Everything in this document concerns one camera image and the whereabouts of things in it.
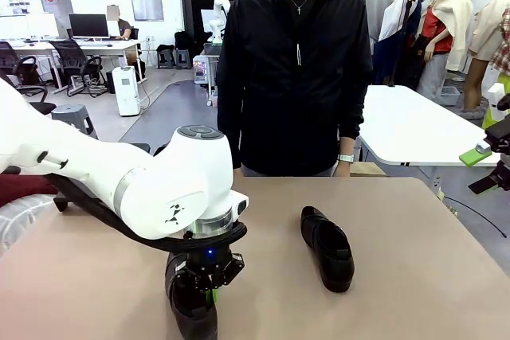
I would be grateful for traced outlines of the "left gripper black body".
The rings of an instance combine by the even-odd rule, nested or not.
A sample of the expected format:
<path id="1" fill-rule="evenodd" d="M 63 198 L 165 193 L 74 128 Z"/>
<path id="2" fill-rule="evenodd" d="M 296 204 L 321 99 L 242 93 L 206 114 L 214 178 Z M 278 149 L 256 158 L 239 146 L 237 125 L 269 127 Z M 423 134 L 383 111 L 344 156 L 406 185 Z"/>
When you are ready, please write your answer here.
<path id="1" fill-rule="evenodd" d="M 235 272 L 235 260 L 228 244 L 206 246 L 186 254 L 185 269 L 195 275 L 231 276 Z"/>

